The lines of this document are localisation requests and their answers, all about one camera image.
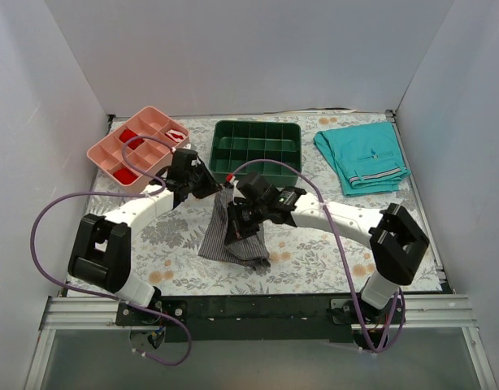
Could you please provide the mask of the grey striped underwear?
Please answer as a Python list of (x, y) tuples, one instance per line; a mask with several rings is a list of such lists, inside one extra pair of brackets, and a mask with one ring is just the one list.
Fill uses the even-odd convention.
[(265, 245), (263, 226), (255, 236), (228, 243), (228, 203), (232, 201), (233, 189), (223, 188), (215, 195), (210, 222), (206, 229), (198, 255), (202, 258), (228, 262), (254, 271), (271, 267), (270, 254)]

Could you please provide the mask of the teal shorts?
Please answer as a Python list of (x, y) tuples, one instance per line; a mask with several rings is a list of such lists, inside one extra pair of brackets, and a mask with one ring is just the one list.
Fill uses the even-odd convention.
[(410, 176), (390, 122), (319, 131), (314, 144), (347, 197), (396, 192)]

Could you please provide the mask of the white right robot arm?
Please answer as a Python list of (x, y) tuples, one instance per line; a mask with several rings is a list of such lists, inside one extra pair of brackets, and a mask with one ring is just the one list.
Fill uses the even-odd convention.
[(365, 283), (357, 303), (358, 316), (367, 323), (379, 321), (391, 296), (412, 284), (430, 241), (409, 211), (396, 203), (386, 209), (363, 209), (330, 201), (302, 188), (278, 189), (258, 173), (236, 184), (228, 199), (226, 243), (255, 236), (261, 223), (270, 221), (294, 228), (330, 232), (370, 249), (375, 271)]

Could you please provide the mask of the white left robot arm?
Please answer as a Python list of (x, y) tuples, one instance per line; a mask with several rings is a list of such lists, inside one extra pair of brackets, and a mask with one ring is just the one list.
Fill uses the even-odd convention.
[(155, 324), (163, 313), (157, 301), (161, 292), (132, 270), (132, 238), (189, 196), (203, 199), (220, 189), (197, 151), (177, 149), (171, 165), (139, 198), (104, 215), (83, 217), (68, 263), (69, 275), (133, 303), (142, 323)]

